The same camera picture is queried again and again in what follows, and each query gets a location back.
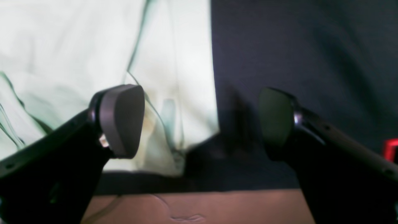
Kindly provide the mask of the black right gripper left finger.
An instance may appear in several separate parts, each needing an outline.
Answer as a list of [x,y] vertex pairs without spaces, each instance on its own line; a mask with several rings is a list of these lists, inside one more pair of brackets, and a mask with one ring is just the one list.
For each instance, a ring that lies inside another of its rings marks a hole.
[[2,159],[1,220],[80,223],[108,160],[136,155],[144,113],[140,85],[108,88],[49,135]]

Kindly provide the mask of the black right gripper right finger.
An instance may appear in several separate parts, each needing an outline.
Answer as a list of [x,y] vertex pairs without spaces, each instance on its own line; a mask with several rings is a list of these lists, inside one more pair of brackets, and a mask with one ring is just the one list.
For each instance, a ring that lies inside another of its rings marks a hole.
[[317,224],[396,224],[397,164],[332,126],[275,88],[258,102],[270,159],[296,173]]

